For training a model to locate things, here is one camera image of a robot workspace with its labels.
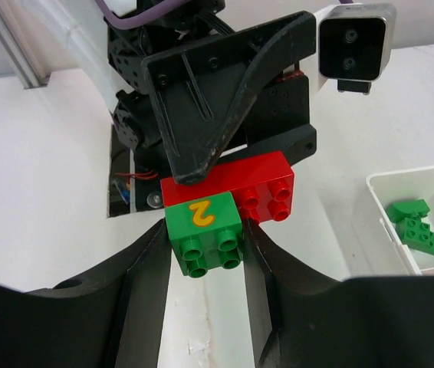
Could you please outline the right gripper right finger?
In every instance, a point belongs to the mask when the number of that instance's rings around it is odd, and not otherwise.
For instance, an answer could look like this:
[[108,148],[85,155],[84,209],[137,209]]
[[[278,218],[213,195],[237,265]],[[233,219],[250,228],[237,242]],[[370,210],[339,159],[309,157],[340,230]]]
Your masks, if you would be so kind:
[[434,367],[434,276],[336,281],[243,233],[257,367]]

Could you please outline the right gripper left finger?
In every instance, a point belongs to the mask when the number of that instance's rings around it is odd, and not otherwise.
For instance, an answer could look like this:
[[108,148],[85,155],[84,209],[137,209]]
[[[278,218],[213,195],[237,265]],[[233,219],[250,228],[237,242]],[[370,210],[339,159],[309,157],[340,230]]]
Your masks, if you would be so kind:
[[55,287],[20,292],[0,285],[0,367],[155,367],[170,266],[160,220]]

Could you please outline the green duplo brick with number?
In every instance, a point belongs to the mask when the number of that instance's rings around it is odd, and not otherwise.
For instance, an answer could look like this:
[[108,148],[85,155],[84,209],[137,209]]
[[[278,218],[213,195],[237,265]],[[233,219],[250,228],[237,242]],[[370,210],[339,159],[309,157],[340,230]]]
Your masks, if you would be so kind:
[[242,261],[242,220],[230,192],[165,208],[170,243],[182,274],[201,278]]

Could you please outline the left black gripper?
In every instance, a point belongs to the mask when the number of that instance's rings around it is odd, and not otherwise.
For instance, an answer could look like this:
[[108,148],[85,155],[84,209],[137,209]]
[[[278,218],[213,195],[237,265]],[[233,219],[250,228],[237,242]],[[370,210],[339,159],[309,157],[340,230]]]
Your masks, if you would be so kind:
[[283,74],[315,53],[315,17],[300,11],[232,33],[217,17],[224,8],[189,1],[138,28],[107,26],[109,65],[133,88],[117,92],[118,138],[136,161],[168,159],[183,185],[216,163],[281,151],[293,166],[317,150],[308,80]]

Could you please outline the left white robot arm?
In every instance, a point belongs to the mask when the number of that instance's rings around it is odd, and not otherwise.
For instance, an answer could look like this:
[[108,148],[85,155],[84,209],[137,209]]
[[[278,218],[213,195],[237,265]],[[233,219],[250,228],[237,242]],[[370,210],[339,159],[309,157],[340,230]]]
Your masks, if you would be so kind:
[[309,81],[316,21],[299,11],[236,31],[223,1],[138,1],[126,25],[99,1],[30,1],[100,91],[143,170],[203,181],[219,163],[279,151],[312,156]]

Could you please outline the red duplo brick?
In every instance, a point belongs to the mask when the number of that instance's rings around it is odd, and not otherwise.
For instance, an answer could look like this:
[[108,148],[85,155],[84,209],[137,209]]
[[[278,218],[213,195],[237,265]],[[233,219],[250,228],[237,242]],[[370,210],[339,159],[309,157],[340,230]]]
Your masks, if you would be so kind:
[[294,172],[280,151],[214,166],[208,177],[191,186],[172,177],[160,181],[166,207],[230,192],[243,218],[284,221],[291,214]]

